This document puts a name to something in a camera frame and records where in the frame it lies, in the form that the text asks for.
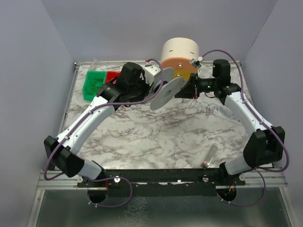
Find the white perforated cable spool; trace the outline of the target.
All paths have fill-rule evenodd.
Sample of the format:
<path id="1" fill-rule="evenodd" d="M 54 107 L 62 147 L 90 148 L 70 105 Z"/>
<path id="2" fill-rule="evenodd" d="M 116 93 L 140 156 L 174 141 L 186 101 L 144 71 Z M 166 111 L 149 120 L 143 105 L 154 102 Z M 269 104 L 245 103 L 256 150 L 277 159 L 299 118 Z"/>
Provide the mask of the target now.
<path id="1" fill-rule="evenodd" d="M 150 104 L 151 110 L 158 110 L 167 104 L 183 86 L 184 79 L 182 77 L 174 76 L 174 69 L 169 67 L 163 70 L 164 73 L 164 83 L 160 92 L 152 99 Z"/>

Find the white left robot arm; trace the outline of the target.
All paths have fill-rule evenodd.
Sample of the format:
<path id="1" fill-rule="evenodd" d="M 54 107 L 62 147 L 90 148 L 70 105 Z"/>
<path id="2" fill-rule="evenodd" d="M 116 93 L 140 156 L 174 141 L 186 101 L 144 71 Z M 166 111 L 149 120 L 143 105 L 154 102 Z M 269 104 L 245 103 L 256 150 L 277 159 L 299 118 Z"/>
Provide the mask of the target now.
<path id="1" fill-rule="evenodd" d="M 133 62 L 124 64 L 120 75 L 100 87 L 88 108 L 68 129 L 44 140 L 47 164 L 53 163 L 67 177 L 99 178 L 103 167 L 78 156 L 82 145 L 120 106 L 143 103 L 151 90 L 152 82 L 148 80 L 158 72 L 160 68 L 149 62 L 143 67 Z"/>

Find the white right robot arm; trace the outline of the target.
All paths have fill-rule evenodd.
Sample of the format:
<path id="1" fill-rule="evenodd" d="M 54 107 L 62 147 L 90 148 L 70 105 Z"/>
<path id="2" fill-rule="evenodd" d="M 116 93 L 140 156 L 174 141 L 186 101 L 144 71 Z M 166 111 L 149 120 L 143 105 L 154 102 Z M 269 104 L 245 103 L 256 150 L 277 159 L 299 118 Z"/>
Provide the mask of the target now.
<path id="1" fill-rule="evenodd" d="M 220 164 L 225 175 L 237 175 L 282 159 L 284 129 L 265 120 L 246 98 L 242 88 L 231 82 L 231 66 L 227 60 L 213 62 L 212 78 L 202 79 L 198 72 L 192 73 L 175 97 L 197 99 L 200 93 L 209 92 L 213 92 L 232 111 L 250 136 L 242 155 Z"/>

